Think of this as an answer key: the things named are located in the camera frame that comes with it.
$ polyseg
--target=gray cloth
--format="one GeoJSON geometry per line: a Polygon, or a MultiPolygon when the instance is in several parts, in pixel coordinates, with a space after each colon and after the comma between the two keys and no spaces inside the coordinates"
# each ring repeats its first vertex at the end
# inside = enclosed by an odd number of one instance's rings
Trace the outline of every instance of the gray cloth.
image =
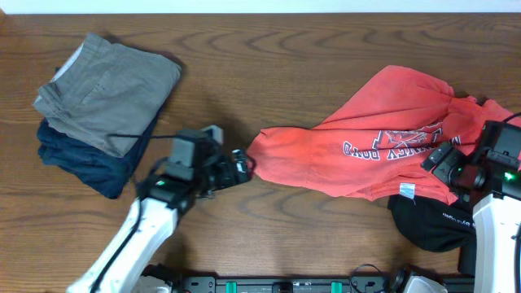
{"type": "Polygon", "coordinates": [[[89,33],[72,65],[44,85],[33,106],[50,127],[109,155],[124,156],[181,76],[181,67],[164,56],[111,44],[89,33]]]}

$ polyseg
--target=red fabric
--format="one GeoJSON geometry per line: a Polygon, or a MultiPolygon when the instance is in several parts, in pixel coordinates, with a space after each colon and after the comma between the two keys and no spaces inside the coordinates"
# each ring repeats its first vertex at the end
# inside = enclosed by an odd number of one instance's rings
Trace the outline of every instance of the red fabric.
{"type": "Polygon", "coordinates": [[[453,96],[444,81],[388,66],[319,126],[262,129],[247,153],[266,181],[369,200],[414,183],[416,195],[452,203],[456,196],[420,164],[445,141],[468,155],[486,120],[512,114],[493,100],[481,107],[453,96]]]}

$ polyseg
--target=dark blue folded garment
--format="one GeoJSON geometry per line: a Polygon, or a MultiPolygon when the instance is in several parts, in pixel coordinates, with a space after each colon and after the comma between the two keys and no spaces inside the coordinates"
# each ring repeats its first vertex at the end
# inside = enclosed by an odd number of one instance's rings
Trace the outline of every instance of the dark blue folded garment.
{"type": "MultiPolygon", "coordinates": [[[[143,135],[152,134],[158,117],[159,114],[154,117],[143,135]]],[[[42,143],[38,154],[42,158],[43,164],[59,166],[76,175],[83,183],[109,199],[116,199],[120,196],[150,140],[149,138],[139,138],[124,157],[117,158],[56,131],[49,126],[47,119],[40,124],[37,137],[42,143]]]]}

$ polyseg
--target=black cloth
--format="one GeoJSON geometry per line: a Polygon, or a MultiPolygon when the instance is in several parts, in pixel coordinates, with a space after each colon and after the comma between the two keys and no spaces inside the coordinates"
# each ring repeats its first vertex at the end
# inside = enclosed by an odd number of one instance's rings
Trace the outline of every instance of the black cloth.
{"type": "MultiPolygon", "coordinates": [[[[158,117],[159,112],[143,135],[152,134],[158,117]]],[[[38,154],[43,164],[56,165],[76,175],[83,183],[109,199],[116,199],[121,195],[123,187],[137,168],[150,140],[139,138],[125,156],[118,158],[56,131],[49,126],[46,119],[41,122],[37,137],[42,143],[38,154]]]]}
{"type": "Polygon", "coordinates": [[[436,199],[414,200],[393,195],[387,206],[397,229],[426,251],[444,252],[461,247],[461,273],[475,273],[476,236],[471,208],[459,201],[447,205],[436,199]]]}

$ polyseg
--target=green tape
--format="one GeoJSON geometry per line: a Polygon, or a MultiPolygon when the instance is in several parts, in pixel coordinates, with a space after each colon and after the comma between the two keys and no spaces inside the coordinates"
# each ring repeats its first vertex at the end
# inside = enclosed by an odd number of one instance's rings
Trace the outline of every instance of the green tape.
{"type": "Polygon", "coordinates": [[[226,282],[226,293],[237,293],[237,283],[226,282]]]}
{"type": "Polygon", "coordinates": [[[331,282],[331,293],[342,293],[342,283],[331,282]]]}

